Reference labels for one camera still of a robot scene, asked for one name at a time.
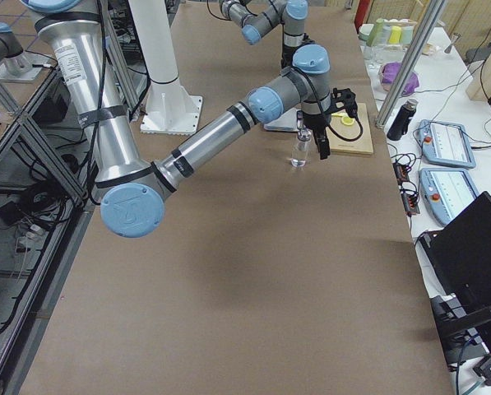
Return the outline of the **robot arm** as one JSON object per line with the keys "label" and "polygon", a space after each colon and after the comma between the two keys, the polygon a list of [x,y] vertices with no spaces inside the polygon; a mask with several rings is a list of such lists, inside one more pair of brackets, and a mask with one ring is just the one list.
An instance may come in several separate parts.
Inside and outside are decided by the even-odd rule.
{"label": "robot arm", "polygon": [[206,1],[210,15],[221,21],[233,22],[241,29],[242,36],[255,45],[277,26],[282,26],[280,66],[292,65],[293,56],[303,46],[314,44],[305,32],[308,17],[308,2],[305,0],[269,1],[262,12],[254,13],[248,9],[249,1],[218,1],[221,16],[214,14]]}
{"label": "robot arm", "polygon": [[97,164],[100,215],[116,235],[140,238],[164,216],[166,199],[211,158],[259,123],[270,123],[300,106],[307,127],[331,103],[327,50],[308,44],[264,86],[250,91],[195,132],[164,160],[140,156],[127,110],[106,63],[102,5],[98,1],[29,1],[38,36],[49,44],[63,72],[78,122]]}

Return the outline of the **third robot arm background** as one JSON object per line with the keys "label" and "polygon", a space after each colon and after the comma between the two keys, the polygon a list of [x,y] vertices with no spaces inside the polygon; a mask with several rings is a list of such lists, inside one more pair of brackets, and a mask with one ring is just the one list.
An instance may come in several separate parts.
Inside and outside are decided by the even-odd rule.
{"label": "third robot arm background", "polygon": [[34,67],[11,27],[0,22],[0,80],[6,82],[32,82],[40,69]]}

